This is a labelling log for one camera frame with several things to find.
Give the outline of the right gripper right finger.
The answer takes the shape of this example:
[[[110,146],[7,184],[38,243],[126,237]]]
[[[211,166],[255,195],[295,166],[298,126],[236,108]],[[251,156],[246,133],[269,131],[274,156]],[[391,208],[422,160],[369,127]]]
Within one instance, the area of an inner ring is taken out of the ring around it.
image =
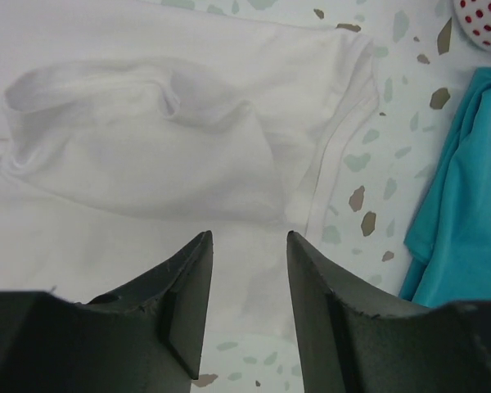
[[[296,232],[286,255],[307,392],[491,392],[491,300],[401,300]]]

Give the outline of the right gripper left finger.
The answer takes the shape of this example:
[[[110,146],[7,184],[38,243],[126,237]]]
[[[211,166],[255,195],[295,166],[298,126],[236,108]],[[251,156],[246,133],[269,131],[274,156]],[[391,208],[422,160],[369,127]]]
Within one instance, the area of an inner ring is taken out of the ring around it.
[[[87,304],[0,291],[0,392],[188,392],[212,268],[207,231]]]

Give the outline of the white t shirt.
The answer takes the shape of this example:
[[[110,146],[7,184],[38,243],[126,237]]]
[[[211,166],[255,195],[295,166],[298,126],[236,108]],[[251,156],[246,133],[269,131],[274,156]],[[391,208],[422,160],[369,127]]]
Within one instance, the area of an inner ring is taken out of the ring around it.
[[[207,327],[294,337],[315,233],[376,109],[372,40],[139,1],[0,1],[0,288],[89,300],[214,235]]]

